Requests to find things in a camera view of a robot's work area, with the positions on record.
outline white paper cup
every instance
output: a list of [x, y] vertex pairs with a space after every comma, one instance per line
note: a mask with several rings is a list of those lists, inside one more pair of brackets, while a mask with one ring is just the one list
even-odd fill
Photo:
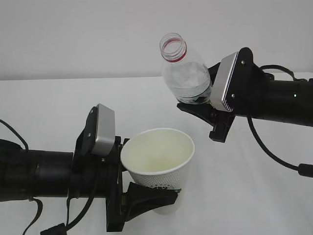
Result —
[[156, 209], [166, 214], [177, 210], [181, 202], [194, 152], [194, 142], [186, 133], [158, 128], [130, 139], [121, 151], [121, 162], [137, 184], [177, 190], [179, 196], [174, 205]]

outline black wire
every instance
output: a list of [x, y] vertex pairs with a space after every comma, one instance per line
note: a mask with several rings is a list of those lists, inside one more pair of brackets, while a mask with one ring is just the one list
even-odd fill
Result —
[[19, 133], [14, 130], [14, 128], [12, 126], [10, 126], [8, 123], [6, 123], [5, 121], [0, 119], [0, 123], [2, 123], [3, 125], [5, 125], [11, 132], [13, 132], [14, 135], [17, 136], [17, 138], [20, 139], [20, 141], [24, 144], [25, 146], [25, 150], [26, 152], [28, 152], [28, 144], [26, 143], [26, 141], [22, 138], [22, 136], [19, 135]]
[[101, 163], [97, 164], [95, 180], [94, 180], [94, 184], [93, 184], [93, 188], [92, 188], [91, 194], [89, 195], [88, 200], [87, 200], [85, 206], [83, 207], [82, 211], [78, 214], [78, 216], [72, 222], [70, 222], [66, 226], [67, 231], [70, 230], [71, 228], [73, 228], [76, 224], [78, 224], [79, 221], [81, 221], [81, 219], [85, 216], [85, 214], [87, 213], [88, 209], [90, 208], [90, 206], [91, 206], [91, 204], [93, 202], [95, 193], [97, 191], [97, 187], [98, 187], [98, 181], [99, 181], [99, 175], [100, 175], [100, 165], [101, 165]]
[[35, 218], [30, 222], [30, 224], [27, 226], [27, 228], [24, 230], [23, 235], [26, 234], [27, 230], [32, 226], [40, 217], [41, 213], [43, 212], [43, 202], [39, 199], [32, 198], [32, 201], [37, 203], [37, 213], [35, 215]]
[[258, 133], [256, 132], [255, 128], [254, 128], [254, 125], [253, 125], [253, 122], [252, 122], [252, 118], [250, 116], [247, 116], [246, 117], [247, 120], [248, 120], [248, 124], [249, 124], [249, 127], [250, 127], [250, 130], [255, 138], [255, 140], [257, 141], [257, 143], [259, 144], [259, 146], [261, 147], [261, 149], [267, 154], [269, 155], [274, 161], [278, 162], [279, 164], [289, 168], [289, 169], [292, 169], [292, 170], [296, 170], [298, 171], [298, 167], [295, 166], [295, 165], [292, 165], [292, 164], [289, 164], [283, 160], [281, 160], [280, 158], [276, 157], [276, 155], [274, 155], [271, 151], [269, 151], [269, 149], [263, 144], [263, 142], [261, 141]]

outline white tabletop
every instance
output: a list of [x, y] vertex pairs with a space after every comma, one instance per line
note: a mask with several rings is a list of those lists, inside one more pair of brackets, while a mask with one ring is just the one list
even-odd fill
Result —
[[[298, 78], [313, 73], [298, 73]], [[290, 79], [284, 74], [277, 78]], [[0, 81], [0, 118], [26, 139], [31, 149], [73, 151], [90, 108], [115, 110], [116, 135], [123, 138], [152, 128], [171, 127], [194, 140], [187, 193], [172, 215], [145, 213], [125, 224], [126, 235], [309, 235], [313, 234], [313, 179], [270, 159], [254, 140], [247, 120], [236, 117], [226, 143], [208, 138], [210, 125], [176, 108], [161, 77]], [[313, 129], [255, 120], [268, 148], [292, 164], [313, 163]], [[18, 140], [0, 126], [0, 138]], [[124, 188], [130, 177], [124, 174]], [[86, 199], [72, 200], [71, 219]], [[28, 234], [62, 223], [65, 198], [44, 198], [44, 211]], [[22, 234], [36, 213], [28, 201], [0, 203], [0, 233]], [[104, 199], [95, 199], [69, 235], [102, 235]]]

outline clear plastic bottle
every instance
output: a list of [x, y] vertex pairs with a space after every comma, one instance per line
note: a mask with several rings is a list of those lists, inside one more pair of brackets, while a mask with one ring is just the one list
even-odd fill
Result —
[[186, 104], [207, 103], [211, 79], [201, 56], [177, 33], [166, 34], [160, 41], [164, 58], [162, 75], [178, 101]]

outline bottle neck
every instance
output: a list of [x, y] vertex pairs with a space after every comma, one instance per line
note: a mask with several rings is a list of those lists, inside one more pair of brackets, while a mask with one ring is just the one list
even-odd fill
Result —
[[187, 53], [184, 39], [177, 33], [168, 33], [160, 41], [162, 57], [171, 63], [182, 60]]

